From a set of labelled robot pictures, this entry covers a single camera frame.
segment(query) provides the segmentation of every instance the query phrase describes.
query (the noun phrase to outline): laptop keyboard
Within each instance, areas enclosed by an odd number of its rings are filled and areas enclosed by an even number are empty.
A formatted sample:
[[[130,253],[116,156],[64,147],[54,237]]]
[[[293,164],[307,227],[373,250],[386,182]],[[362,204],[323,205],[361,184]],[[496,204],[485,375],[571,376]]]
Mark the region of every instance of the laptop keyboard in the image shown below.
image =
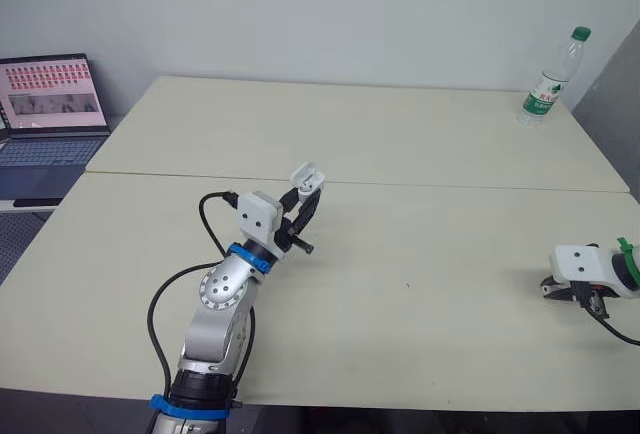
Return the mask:
[[[0,149],[0,167],[84,165],[102,139],[10,142]]]

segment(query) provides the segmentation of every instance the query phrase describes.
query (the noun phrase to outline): green strap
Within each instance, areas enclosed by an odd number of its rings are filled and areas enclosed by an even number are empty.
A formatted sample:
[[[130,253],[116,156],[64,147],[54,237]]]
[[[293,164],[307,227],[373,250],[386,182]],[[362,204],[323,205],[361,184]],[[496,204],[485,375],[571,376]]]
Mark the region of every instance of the green strap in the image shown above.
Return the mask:
[[[619,237],[618,242],[620,243],[620,250],[624,253],[624,262],[627,265],[627,269],[629,269],[631,277],[636,281],[636,284],[640,286],[640,271],[633,259],[633,245],[629,244],[624,237]]]

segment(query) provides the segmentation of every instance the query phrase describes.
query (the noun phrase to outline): plastic water bottle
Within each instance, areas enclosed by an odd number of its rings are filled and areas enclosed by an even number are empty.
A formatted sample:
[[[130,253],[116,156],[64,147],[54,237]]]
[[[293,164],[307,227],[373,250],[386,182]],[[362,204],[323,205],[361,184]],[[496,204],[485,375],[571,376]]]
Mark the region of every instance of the plastic water bottle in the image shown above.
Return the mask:
[[[555,58],[542,69],[536,85],[529,91],[522,105],[518,120],[523,124],[537,125],[558,99],[560,92],[566,87],[580,67],[584,42],[589,39],[591,29],[576,27],[571,39],[560,46]]]

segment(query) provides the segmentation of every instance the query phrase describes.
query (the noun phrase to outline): blue ring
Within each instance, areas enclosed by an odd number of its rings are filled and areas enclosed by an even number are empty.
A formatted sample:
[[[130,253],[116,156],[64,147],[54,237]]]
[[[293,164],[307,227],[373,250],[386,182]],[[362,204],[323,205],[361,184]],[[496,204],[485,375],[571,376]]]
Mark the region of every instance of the blue ring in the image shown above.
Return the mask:
[[[247,261],[263,274],[269,274],[269,271],[271,270],[271,264],[269,264],[264,259],[260,259],[259,257],[254,256],[240,244],[231,244],[231,246],[229,246],[229,251],[237,254],[241,259]]]
[[[194,421],[219,421],[229,417],[229,409],[217,410],[200,410],[200,409],[184,409],[169,404],[160,394],[154,394],[149,405],[153,409],[159,409],[167,416],[177,417],[180,419],[193,419]]]

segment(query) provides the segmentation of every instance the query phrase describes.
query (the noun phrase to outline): green bottle label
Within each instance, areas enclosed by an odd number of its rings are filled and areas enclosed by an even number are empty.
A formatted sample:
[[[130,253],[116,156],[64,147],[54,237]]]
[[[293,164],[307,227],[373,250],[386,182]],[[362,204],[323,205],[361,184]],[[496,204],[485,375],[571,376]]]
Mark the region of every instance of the green bottle label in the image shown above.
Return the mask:
[[[565,81],[556,81],[543,74],[534,88],[531,89],[531,92],[529,92],[522,107],[531,114],[542,116],[551,110],[560,95],[560,91],[566,85]]]

